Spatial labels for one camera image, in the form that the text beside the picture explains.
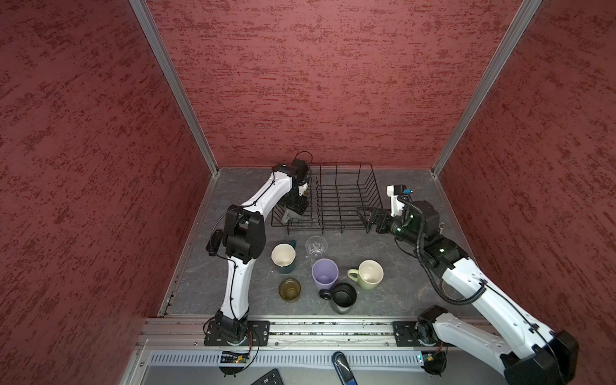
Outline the clear glass cup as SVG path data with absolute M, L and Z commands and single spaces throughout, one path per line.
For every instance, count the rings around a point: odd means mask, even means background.
M 306 241 L 305 248 L 309 258 L 325 258 L 328 251 L 328 243 L 324 237 L 313 236 Z

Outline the dark green mug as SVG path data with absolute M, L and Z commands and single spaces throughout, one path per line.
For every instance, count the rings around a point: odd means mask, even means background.
M 276 245 L 272 250 L 270 257 L 277 272 L 280 274 L 290 274 L 295 269 L 296 245 L 297 242 L 291 240 L 287 243 Z

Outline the white grey mug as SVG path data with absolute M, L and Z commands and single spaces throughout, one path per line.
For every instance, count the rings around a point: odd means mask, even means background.
M 300 215 L 293 210 L 285 209 L 284 214 L 282 215 L 281 223 L 284 225 L 288 225 L 294 221 L 307 221 L 310 218 L 311 215 L 309 213 L 303 213 L 303 215 Z

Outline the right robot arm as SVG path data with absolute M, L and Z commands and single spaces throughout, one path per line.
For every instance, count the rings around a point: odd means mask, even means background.
M 509 384 L 568 384 L 574 379 L 577 340 L 564 330 L 553 331 L 492 282 L 457 243 L 444 237 L 439 213 L 430 203 L 399 194 L 390 211 L 359 206 L 356 213 L 367 231 L 391 234 L 395 242 L 414 247 L 412 256 L 443 301 L 473 306 L 497 331 L 491 335 L 433 306 L 417 319 L 423 344 L 458 347 Z

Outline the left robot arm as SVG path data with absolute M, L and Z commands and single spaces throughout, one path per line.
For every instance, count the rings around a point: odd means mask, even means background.
M 253 265 L 266 245 L 266 218 L 274 207 L 286 210 L 284 222 L 301 218 L 309 198 L 305 196 L 311 179 L 311 169 L 304 160 L 293 159 L 272 168 L 269 179 L 252 197 L 240 205 L 230 205 L 221 220 L 221 229 L 213 228 L 206 247 L 209 255 L 228 263 L 226 290 L 214 322 L 222 335 L 233 344 L 242 343 L 249 333 L 249 288 Z

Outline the black blue handheld device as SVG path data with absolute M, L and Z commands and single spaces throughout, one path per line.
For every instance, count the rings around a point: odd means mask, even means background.
M 356 378 L 343 352 L 336 351 L 333 354 L 332 364 L 342 385 L 357 385 Z

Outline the black mug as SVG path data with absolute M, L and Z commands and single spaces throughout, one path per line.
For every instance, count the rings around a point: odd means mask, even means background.
M 356 303 L 357 291 L 352 285 L 340 282 L 330 289 L 320 290 L 319 297 L 327 300 L 336 314 L 345 315 L 351 311 Z

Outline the tape roll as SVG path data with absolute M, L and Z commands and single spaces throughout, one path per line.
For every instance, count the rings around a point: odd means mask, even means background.
M 457 290 L 440 280 L 438 283 L 438 295 L 443 301 L 451 305 L 463 306 L 468 304 L 468 299 L 461 295 Z

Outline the light green mug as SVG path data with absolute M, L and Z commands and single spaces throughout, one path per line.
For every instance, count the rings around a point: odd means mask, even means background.
M 347 276 L 363 290 L 375 289 L 384 278 L 383 267 L 374 260 L 362 261 L 358 269 L 349 269 Z

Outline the purple cup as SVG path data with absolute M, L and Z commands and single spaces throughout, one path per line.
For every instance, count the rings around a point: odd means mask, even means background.
M 330 290 L 338 281 L 338 265 L 329 258 L 321 258 L 314 263 L 311 274 L 318 290 Z

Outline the olive glass cup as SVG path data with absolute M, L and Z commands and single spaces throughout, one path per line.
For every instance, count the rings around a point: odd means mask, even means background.
M 295 278 L 283 280 L 278 287 L 278 294 L 280 298 L 288 303 L 297 301 L 301 292 L 301 283 Z

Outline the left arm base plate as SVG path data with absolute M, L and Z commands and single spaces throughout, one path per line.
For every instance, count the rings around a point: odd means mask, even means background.
M 203 325 L 203 332 L 207 347 L 264 347 L 269 340 L 270 322 L 240 322 L 228 329 L 216 321 L 209 321 Z

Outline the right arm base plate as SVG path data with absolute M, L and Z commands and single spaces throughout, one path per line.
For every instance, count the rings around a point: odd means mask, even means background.
M 434 323 L 431 321 L 396 321 L 392 327 L 398 347 L 438 348 L 443 343 L 436 335 Z

